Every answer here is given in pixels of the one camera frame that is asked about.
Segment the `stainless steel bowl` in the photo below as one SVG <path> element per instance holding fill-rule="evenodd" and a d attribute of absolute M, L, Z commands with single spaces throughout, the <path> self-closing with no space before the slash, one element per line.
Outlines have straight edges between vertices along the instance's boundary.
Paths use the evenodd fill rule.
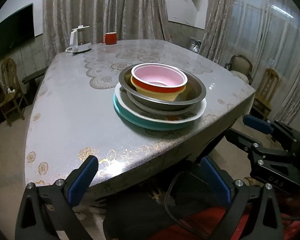
<path fill-rule="evenodd" d="M 185 90 L 177 96 L 174 101 L 164 101 L 142 95 L 136 91 L 132 85 L 131 70 L 135 64 L 128 66 L 119 74 L 119 83 L 127 92 L 132 94 L 133 98 L 139 103 L 160 111 L 179 111 L 201 102 L 206 96 L 206 88 L 202 81 L 195 75 L 185 71 L 188 78 Z"/>

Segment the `turquoise round plate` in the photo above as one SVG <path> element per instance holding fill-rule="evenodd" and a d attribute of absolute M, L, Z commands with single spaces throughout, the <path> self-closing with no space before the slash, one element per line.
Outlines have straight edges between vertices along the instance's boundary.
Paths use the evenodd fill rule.
<path fill-rule="evenodd" d="M 204 99 L 200 102 L 199 106 L 195 107 L 196 110 L 193 112 L 194 116 L 186 117 L 184 122 L 173 122 L 168 120 L 166 122 L 154 122 L 153 120 L 135 116 L 120 105 L 115 93 L 113 94 L 113 105 L 118 116 L 124 118 L 131 124 L 155 131 L 174 131 L 194 124 L 203 115 L 206 109 L 206 100 Z"/>

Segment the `yellow bowl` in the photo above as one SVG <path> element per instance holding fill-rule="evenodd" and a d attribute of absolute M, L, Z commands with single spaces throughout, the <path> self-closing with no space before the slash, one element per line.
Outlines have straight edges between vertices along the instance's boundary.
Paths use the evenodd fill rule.
<path fill-rule="evenodd" d="M 136 88 L 136 91 L 138 93 L 148 96 L 150 98 L 155 98 L 164 101 L 174 101 L 177 98 L 177 96 L 181 94 L 186 88 L 186 85 L 177 88 L 148 85 L 137 80 L 133 76 L 131 76 L 130 81 L 132 85 Z"/>

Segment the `red plastic bowl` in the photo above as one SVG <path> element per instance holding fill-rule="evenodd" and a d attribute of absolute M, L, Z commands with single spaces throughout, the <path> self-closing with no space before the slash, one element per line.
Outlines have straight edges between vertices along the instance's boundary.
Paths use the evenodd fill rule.
<path fill-rule="evenodd" d="M 180 69 L 162 63 L 142 63 L 131 70 L 133 82 L 143 89 L 174 93 L 185 88 L 188 78 Z"/>

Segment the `large white patterned plate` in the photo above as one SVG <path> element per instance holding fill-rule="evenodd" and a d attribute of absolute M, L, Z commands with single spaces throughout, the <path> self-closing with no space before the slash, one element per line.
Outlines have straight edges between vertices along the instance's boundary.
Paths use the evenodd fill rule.
<path fill-rule="evenodd" d="M 206 99 L 203 99 L 201 102 L 195 104 L 195 106 L 191 110 L 181 115 L 154 115 L 151 113 L 147 113 L 146 111 L 140 109 L 137 105 L 135 105 L 132 100 L 130 100 L 127 92 L 123 91 L 122 86 L 119 83 L 115 87 L 115 98 L 117 99 L 119 105 L 129 114 L 143 120 L 163 124 L 185 124 L 187 122 L 195 121 L 204 114 L 207 105 Z"/>

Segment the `wooden chair far right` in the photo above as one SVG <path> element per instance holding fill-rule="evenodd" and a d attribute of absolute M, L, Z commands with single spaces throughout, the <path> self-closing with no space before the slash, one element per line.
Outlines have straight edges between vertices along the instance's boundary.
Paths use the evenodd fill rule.
<path fill-rule="evenodd" d="M 255 94 L 253 110 L 257 111 L 262 120 L 267 120 L 271 112 L 270 102 L 279 86 L 279 75 L 275 70 L 267 68 Z"/>

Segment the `wooden chair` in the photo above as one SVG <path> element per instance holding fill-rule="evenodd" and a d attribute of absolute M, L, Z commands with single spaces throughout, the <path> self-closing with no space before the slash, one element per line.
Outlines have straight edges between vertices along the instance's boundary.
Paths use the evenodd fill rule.
<path fill-rule="evenodd" d="M 15 61 L 8 57 L 1 64 L 2 84 L 4 85 L 4 98 L 0 103 L 0 110 L 8 124 L 12 126 L 8 114 L 16 110 L 21 119 L 25 120 L 24 110 L 21 106 L 28 106 L 28 100 L 23 93 L 17 76 L 17 65 Z"/>
<path fill-rule="evenodd" d="M 271 112 L 270 102 L 279 86 L 279 75 L 275 70 L 267 68 L 255 94 L 253 110 L 257 111 L 262 120 L 267 120 Z"/>

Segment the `upholstered chair right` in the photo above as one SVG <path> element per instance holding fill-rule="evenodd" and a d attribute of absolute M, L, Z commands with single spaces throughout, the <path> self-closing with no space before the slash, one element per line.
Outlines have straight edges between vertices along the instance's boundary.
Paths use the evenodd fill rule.
<path fill-rule="evenodd" d="M 235 74 L 242 74 L 247 78 L 247 83 L 252 84 L 253 78 L 251 76 L 253 65 L 243 55 L 234 55 L 231 57 L 230 62 L 225 64 L 225 68 Z"/>

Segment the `right window curtain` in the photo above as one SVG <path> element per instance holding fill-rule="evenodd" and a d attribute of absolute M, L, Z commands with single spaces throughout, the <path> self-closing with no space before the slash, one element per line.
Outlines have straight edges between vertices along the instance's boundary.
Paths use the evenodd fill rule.
<path fill-rule="evenodd" d="M 245 56 L 254 88 L 273 69 L 279 87 L 269 117 L 290 123 L 300 111 L 300 10 L 293 0 L 208 0 L 199 53 L 221 66 Z"/>

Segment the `wooden chair left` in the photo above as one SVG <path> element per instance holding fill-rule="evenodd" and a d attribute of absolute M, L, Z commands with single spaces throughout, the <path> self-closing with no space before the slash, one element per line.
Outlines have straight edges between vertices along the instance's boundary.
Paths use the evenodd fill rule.
<path fill-rule="evenodd" d="M 21 119 L 25 120 L 24 110 L 21 106 L 28 106 L 28 100 L 23 93 L 17 76 L 17 65 L 15 61 L 8 57 L 1 64 L 2 84 L 4 85 L 4 98 L 0 103 L 0 110 L 8 124 L 12 126 L 8 114 L 16 110 Z"/>

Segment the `dark wooden bench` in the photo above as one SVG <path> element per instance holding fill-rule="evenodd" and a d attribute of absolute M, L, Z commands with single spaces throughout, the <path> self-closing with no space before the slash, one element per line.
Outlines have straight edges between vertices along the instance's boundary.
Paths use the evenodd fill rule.
<path fill-rule="evenodd" d="M 29 96 L 29 98 L 34 99 L 34 97 L 37 93 L 38 87 L 39 87 L 36 80 L 38 78 L 44 76 L 47 69 L 48 69 L 48 67 L 38 70 L 22 79 L 23 85 L 29 85 L 29 87 L 27 89 L 27 95 Z"/>

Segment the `red mug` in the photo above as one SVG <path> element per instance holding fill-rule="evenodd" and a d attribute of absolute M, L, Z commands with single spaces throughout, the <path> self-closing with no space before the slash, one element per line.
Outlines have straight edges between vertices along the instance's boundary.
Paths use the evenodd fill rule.
<path fill-rule="evenodd" d="M 101 43 L 106 45 L 117 44 L 117 33 L 109 32 L 102 36 Z"/>

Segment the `beige curtain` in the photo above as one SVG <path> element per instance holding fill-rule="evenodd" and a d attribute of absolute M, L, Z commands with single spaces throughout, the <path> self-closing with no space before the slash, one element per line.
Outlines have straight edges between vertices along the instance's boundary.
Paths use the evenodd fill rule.
<path fill-rule="evenodd" d="M 43 0 L 43 48 L 47 61 L 69 47 L 70 33 L 89 26 L 97 44 L 108 32 L 119 40 L 170 41 L 165 0 Z"/>

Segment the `white electric kettle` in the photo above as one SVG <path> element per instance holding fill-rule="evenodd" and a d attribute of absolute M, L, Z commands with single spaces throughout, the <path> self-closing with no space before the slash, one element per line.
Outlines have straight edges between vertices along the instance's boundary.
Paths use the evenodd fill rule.
<path fill-rule="evenodd" d="M 65 50 L 66 53 L 78 54 L 91 49 L 92 44 L 87 36 L 89 28 L 88 25 L 79 25 L 77 28 L 72 29 L 69 47 Z"/>

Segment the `black wall television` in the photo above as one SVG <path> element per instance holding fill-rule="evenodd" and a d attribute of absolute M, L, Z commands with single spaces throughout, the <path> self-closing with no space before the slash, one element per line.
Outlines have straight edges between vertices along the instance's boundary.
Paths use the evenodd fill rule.
<path fill-rule="evenodd" d="M 0 59 L 34 39 L 33 4 L 29 4 L 0 23 Z"/>

